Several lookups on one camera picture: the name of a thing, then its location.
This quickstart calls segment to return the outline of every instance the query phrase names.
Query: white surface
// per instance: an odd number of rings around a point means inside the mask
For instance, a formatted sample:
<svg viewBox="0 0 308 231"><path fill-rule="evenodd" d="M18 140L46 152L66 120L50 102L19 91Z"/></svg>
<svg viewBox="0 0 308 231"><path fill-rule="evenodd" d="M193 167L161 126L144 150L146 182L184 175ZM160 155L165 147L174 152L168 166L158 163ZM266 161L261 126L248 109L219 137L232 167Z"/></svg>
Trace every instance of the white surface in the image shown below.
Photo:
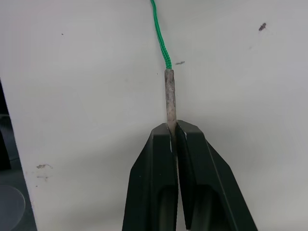
<svg viewBox="0 0 308 231"><path fill-rule="evenodd" d="M185 61L178 119L230 164L260 231L308 230L308 2L157 7L172 61ZM0 77L38 230L121 230L130 168L166 119L150 0L2 0L0 15Z"/></svg>

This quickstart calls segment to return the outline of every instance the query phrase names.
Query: white table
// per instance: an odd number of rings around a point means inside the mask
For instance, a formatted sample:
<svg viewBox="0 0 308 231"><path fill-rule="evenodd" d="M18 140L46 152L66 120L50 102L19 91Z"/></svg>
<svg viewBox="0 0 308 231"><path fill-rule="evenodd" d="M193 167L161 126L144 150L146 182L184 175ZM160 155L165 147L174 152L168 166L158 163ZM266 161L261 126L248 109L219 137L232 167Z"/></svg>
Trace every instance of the white table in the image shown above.
<svg viewBox="0 0 308 231"><path fill-rule="evenodd" d="M306 231L308 2L156 4L171 60L185 61L178 119L229 163L260 231ZM130 168L166 119L150 0L2 0L0 15L0 77L38 230L121 230Z"/></svg>

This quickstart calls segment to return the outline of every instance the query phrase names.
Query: stain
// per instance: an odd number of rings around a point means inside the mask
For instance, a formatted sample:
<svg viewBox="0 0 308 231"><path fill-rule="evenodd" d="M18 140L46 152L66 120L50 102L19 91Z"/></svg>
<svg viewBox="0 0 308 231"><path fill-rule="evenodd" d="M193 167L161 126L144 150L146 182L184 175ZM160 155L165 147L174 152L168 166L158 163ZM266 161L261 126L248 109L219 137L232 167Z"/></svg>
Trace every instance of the stain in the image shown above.
<svg viewBox="0 0 308 231"><path fill-rule="evenodd" d="M41 169L41 168L44 168L46 166L49 166L50 168L53 168L51 165L48 165L48 164L39 165L39 166L37 166L37 168Z"/></svg>
<svg viewBox="0 0 308 231"><path fill-rule="evenodd" d="M184 63L185 63L185 61L181 61L181 62L176 63L175 65L182 65Z"/></svg>
<svg viewBox="0 0 308 231"><path fill-rule="evenodd" d="M49 177L37 176L37 178L43 178L43 179L45 180L45 182L47 182L47 179L48 179Z"/></svg>
<svg viewBox="0 0 308 231"><path fill-rule="evenodd" d="M264 30L264 29L265 29L265 27L266 27L266 23L263 23L263 24L260 26L259 31Z"/></svg>

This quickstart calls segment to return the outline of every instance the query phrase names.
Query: black plastic jaw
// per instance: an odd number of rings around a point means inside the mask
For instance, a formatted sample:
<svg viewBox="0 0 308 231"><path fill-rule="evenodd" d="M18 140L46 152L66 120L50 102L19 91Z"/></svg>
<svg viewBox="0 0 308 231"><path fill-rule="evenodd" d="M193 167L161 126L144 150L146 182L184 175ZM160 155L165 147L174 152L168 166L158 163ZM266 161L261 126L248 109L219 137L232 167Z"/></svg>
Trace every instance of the black plastic jaw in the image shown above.
<svg viewBox="0 0 308 231"><path fill-rule="evenodd" d="M122 231L175 231L178 178L166 124L154 128L133 165Z"/></svg>
<svg viewBox="0 0 308 231"><path fill-rule="evenodd" d="M179 120L176 139L186 229L257 231L229 165L202 131Z"/></svg>

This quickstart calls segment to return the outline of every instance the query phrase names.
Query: green braided cord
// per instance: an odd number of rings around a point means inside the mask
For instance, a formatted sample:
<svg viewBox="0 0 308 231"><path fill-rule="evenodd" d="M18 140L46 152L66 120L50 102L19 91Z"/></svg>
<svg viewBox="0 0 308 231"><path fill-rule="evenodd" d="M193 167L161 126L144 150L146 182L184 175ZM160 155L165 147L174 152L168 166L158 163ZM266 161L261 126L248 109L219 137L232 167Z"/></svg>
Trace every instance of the green braided cord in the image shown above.
<svg viewBox="0 0 308 231"><path fill-rule="evenodd" d="M159 28L159 23L158 23L158 19L157 19L156 4L155 4L154 0L151 0L151 3L152 3L152 6L153 6L153 17L154 17L154 22L155 22L155 29L156 29L156 33L157 33L157 38L158 38L158 41L159 41L159 45L160 45L160 49L162 51L163 57L165 59L166 69L172 69L171 60L170 60L168 51L165 47L164 39L163 39L162 33L160 32L160 28Z"/></svg>

